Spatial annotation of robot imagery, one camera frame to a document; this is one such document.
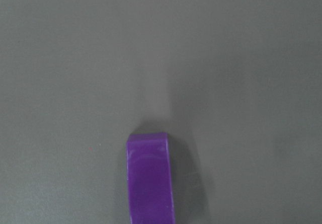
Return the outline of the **purple trapezoid block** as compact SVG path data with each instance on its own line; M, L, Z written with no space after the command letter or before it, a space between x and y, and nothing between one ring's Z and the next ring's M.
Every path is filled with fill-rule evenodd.
M175 223L168 135L132 134L126 143L131 223Z

